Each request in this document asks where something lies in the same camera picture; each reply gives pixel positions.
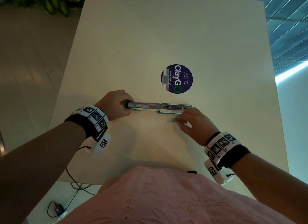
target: green recycling symbol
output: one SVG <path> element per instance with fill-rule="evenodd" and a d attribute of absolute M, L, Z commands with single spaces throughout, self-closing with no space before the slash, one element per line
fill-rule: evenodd
<path fill-rule="evenodd" d="M 174 91 L 176 92 L 176 93 L 180 93 L 180 92 L 182 92 L 182 87 L 181 86 L 179 86 L 179 85 L 176 85 L 176 86 L 174 86 Z"/>

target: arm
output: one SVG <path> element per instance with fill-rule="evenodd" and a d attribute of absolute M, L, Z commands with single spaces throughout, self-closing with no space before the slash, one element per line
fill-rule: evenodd
<path fill-rule="evenodd" d="M 232 170 L 258 201 L 295 223 L 307 223 L 306 183 L 253 153 L 235 163 Z"/>
<path fill-rule="evenodd" d="M 181 122 L 177 124 L 202 146 L 206 146 L 211 136 L 219 132 L 197 108 L 185 110 L 176 119 L 190 122 L 191 128 Z M 307 222 L 307 184 L 252 153 L 236 162 L 232 170 L 259 202 L 298 224 Z"/>
<path fill-rule="evenodd" d="M 124 90 L 109 92 L 95 106 L 109 120 L 128 116 L 133 101 Z M 22 223 L 62 174 L 85 140 L 84 129 L 64 122 L 0 158 L 0 223 Z"/>

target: hand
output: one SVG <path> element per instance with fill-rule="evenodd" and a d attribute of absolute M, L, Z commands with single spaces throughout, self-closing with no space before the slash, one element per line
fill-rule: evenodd
<path fill-rule="evenodd" d="M 192 125 L 191 128 L 184 125 L 182 122 L 177 121 L 176 124 L 183 132 L 204 147 L 209 138 L 214 133 L 219 132 L 218 128 L 212 123 L 212 121 L 195 107 L 186 109 L 182 114 L 175 117 L 175 119 L 189 122 Z"/>
<path fill-rule="evenodd" d="M 131 114 L 132 110 L 124 108 L 126 101 L 133 102 L 134 99 L 122 89 L 107 93 L 94 106 L 100 108 L 107 115 L 109 121 L 112 121 Z"/>

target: person's left hand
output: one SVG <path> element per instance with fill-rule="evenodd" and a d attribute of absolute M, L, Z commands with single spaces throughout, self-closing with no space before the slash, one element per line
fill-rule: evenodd
<path fill-rule="evenodd" d="M 131 114 L 132 110 L 124 108 L 126 101 L 133 102 L 134 99 L 125 90 L 121 89 L 107 93 L 94 106 L 100 108 L 107 115 L 108 120 L 112 121 Z"/>

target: floor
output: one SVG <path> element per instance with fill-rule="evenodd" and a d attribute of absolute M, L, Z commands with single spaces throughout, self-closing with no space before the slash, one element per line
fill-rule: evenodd
<path fill-rule="evenodd" d="M 48 130 L 80 13 L 65 18 L 40 8 L 0 6 L 0 130 L 6 152 Z M 99 187 L 88 190 L 96 193 Z M 56 218 L 46 214 L 50 201 L 66 207 L 76 191 L 70 183 L 56 182 L 28 223 L 54 223 Z M 79 191 L 67 211 L 90 197 Z"/>

